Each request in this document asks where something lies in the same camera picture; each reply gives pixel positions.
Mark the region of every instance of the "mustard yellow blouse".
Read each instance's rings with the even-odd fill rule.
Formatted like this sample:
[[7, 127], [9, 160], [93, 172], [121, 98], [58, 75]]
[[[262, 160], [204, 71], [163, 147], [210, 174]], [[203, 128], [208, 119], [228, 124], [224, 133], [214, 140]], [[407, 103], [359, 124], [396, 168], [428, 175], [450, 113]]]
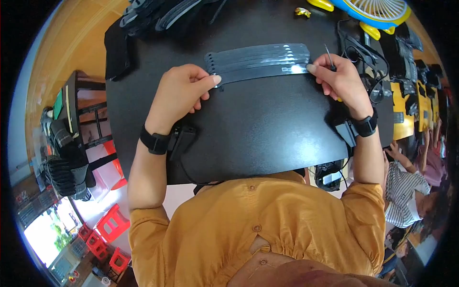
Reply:
[[380, 185], [352, 184], [338, 199], [278, 178], [231, 180], [183, 203], [131, 213], [129, 243], [139, 286], [226, 286], [260, 235], [270, 250], [342, 273], [374, 275], [384, 258]]

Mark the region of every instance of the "striped shirt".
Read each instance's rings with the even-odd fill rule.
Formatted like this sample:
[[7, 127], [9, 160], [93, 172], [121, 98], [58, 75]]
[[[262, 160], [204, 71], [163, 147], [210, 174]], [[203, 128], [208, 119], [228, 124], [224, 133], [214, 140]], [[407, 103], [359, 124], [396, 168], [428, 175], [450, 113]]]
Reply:
[[419, 171], [414, 174], [401, 171], [397, 163], [390, 163], [386, 182], [386, 200], [389, 202], [385, 212], [387, 222], [406, 228], [421, 220], [417, 211], [413, 211], [415, 190], [424, 195], [430, 193], [430, 186]]

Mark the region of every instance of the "small screwdriver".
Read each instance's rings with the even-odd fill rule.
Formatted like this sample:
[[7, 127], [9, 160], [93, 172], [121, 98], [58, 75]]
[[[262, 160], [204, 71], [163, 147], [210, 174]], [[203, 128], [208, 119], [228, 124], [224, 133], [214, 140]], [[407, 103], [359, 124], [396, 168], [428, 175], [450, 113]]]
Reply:
[[[336, 67], [335, 67], [335, 65], [333, 65], [333, 61], [331, 60], [330, 51], [328, 51], [327, 45], [326, 44], [324, 44], [324, 45], [325, 45], [325, 50], [327, 50], [328, 58], [330, 59], [330, 70], [332, 72], [336, 72]], [[338, 97], [337, 100], [339, 102], [343, 101], [340, 97]]]
[[330, 51], [328, 51], [327, 45], [326, 44], [324, 45], [325, 45], [325, 49], [327, 50], [328, 58], [330, 59], [330, 70], [332, 72], [336, 72], [336, 67], [335, 65], [333, 65], [333, 61], [331, 60]]

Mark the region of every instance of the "yellow-orange floor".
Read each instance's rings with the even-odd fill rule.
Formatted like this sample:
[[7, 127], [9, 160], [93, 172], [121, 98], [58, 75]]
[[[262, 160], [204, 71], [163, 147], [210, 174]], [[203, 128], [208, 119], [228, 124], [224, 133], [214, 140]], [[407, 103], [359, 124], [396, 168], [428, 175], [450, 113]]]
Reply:
[[[25, 132], [29, 160], [34, 156], [32, 130], [39, 127], [42, 109], [52, 106], [69, 75], [81, 70], [92, 78], [104, 79], [104, 34], [128, 4], [127, 0], [66, 0], [59, 7], [40, 44], [28, 87]], [[415, 15], [407, 23], [424, 45], [424, 52], [414, 51], [415, 59], [441, 64]]]

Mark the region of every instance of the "black table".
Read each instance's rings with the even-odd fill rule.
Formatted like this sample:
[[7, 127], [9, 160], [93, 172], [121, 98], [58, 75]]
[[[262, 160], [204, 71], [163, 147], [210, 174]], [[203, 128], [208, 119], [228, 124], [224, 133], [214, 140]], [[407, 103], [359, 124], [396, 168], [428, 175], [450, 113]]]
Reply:
[[[296, 7], [312, 16], [294, 16]], [[168, 37], [137, 40], [138, 67], [118, 82], [106, 83], [112, 135], [124, 176], [129, 177], [140, 127], [162, 74], [173, 66], [204, 65], [211, 51], [277, 43], [304, 43], [311, 59], [338, 52], [336, 22], [342, 11], [318, 10], [304, 0], [228, 1], [216, 22], [180, 42]], [[355, 33], [361, 34], [358, 26]], [[371, 46], [381, 52], [377, 41]], [[253, 79], [213, 89], [202, 110], [184, 118], [199, 130], [182, 156], [196, 182], [270, 174], [348, 157], [348, 148], [330, 127], [345, 114], [342, 103], [323, 95], [310, 74]], [[377, 106], [383, 146], [393, 135], [392, 98]], [[178, 162], [167, 164], [168, 184], [188, 183]]]

